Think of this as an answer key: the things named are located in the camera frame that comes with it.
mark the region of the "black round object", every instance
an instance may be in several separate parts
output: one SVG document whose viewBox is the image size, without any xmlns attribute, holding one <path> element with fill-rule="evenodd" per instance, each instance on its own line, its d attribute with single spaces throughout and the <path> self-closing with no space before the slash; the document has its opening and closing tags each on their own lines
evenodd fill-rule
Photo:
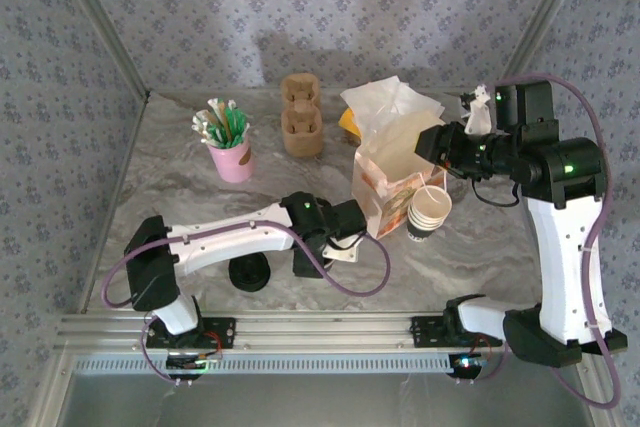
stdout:
<svg viewBox="0 0 640 427">
<path fill-rule="evenodd" d="M 229 279 L 236 289 L 257 292 L 271 278 L 271 268 L 262 253 L 243 255 L 229 261 Z"/>
</svg>

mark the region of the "wallpaper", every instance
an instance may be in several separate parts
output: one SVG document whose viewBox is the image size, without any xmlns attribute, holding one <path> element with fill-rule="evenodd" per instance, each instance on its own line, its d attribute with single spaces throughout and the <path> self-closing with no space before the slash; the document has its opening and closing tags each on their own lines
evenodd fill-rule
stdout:
<svg viewBox="0 0 640 427">
<path fill-rule="evenodd" d="M 101 0 L 147 85 L 324 85 L 398 74 L 417 87 L 502 72 L 539 0 Z"/>
<path fill-rule="evenodd" d="M 139 106 L 76 0 L 0 0 L 0 425 L 77 309 Z"/>
<path fill-rule="evenodd" d="M 614 212 L 601 238 L 607 308 L 629 336 L 617 357 L 623 412 L 640 426 L 640 0 L 566 0 L 531 70 L 575 83 L 597 110 L 613 169 Z M 555 109 L 564 135 L 593 138 L 589 119 L 562 90 Z"/>
</svg>

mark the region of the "pink cup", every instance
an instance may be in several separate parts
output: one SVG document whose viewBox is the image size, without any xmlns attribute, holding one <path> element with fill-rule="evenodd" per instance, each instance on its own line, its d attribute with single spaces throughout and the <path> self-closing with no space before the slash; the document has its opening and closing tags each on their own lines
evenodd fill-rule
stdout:
<svg viewBox="0 0 640 427">
<path fill-rule="evenodd" d="M 217 149 L 207 144 L 211 158 L 222 180 L 238 184 L 244 182 L 253 174 L 253 155 L 249 138 L 245 135 L 244 142 L 231 149 Z"/>
</svg>

